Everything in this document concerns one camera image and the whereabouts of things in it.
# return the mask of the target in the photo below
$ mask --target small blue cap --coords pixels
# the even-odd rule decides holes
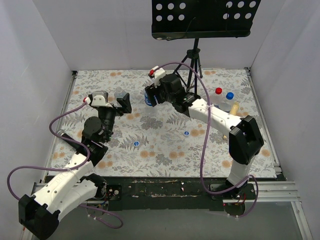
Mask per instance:
[[[234,96],[235,95],[232,92],[228,92],[227,95],[226,95],[226,99],[231,100],[231,99],[234,98]]]

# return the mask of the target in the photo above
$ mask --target small bottle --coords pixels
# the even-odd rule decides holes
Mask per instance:
[[[147,115],[149,117],[157,115],[158,111],[155,107],[152,106],[146,92],[144,92],[144,102],[146,104],[146,106],[144,108],[145,115]]]
[[[225,99],[219,103],[219,108],[222,111],[229,113],[232,106],[234,105],[233,98],[234,98],[234,94],[232,92],[228,92],[227,95],[225,96]]]
[[[114,92],[115,101],[117,101],[117,99],[122,99],[126,94],[127,94],[127,92],[125,90],[123,90],[120,86],[118,86]]]
[[[231,110],[230,110],[230,114],[236,116],[238,110],[239,110],[239,103],[237,101],[235,101],[233,103],[233,106],[232,106]],[[225,135],[223,135],[223,139],[224,140],[228,140],[227,136],[225,136]]]
[[[222,88],[217,87],[215,89],[215,93],[210,96],[211,105],[214,105],[215,107],[219,106],[219,103],[221,103],[222,100]]]

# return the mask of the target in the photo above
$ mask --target black music stand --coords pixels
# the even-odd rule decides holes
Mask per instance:
[[[241,38],[250,35],[253,19],[261,0],[152,0],[152,37],[157,40],[194,39],[193,49],[186,52],[184,63],[191,59],[190,66],[200,73],[201,63],[198,48],[200,38]],[[188,81],[176,73],[187,90],[192,88],[192,71]],[[197,78],[194,77],[197,93]]]

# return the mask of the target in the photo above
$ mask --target floral tablecloth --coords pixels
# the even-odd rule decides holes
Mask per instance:
[[[106,90],[108,100],[114,98],[116,87],[130,93],[132,113],[116,117],[114,134],[109,150],[93,172],[101,176],[116,177],[199,177],[200,157],[207,125],[174,110],[169,103],[152,108],[146,105],[144,88],[152,82],[148,70],[82,70],[78,72],[67,110],[82,104],[88,94]],[[181,70],[188,78],[188,71]],[[221,87],[222,93],[234,93],[239,102],[238,116],[255,117],[265,145],[252,164],[250,173],[259,178],[274,178],[274,156],[269,146],[261,116],[245,70],[204,69],[203,82],[209,94]],[[199,85],[198,94],[205,97]],[[62,129],[76,140],[81,140],[84,122],[98,116],[97,110],[85,106],[64,118]],[[74,154],[67,143],[58,139],[51,156],[50,166],[62,168]],[[204,176],[227,177],[232,165],[228,143],[217,130],[211,128],[205,152]]]

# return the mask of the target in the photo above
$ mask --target white backdrop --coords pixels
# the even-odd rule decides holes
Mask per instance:
[[[320,239],[320,2],[286,0],[253,66],[253,82],[286,177]]]
[[[21,165],[44,167],[71,71],[31,0],[0,1],[0,239],[20,239],[18,201],[7,175]],[[12,188],[21,197],[39,182],[39,170],[19,170]]]
[[[72,70],[149,69],[182,60],[193,46],[152,38],[151,0],[33,1]],[[283,3],[262,0],[249,37],[201,39],[202,65],[250,67]]]

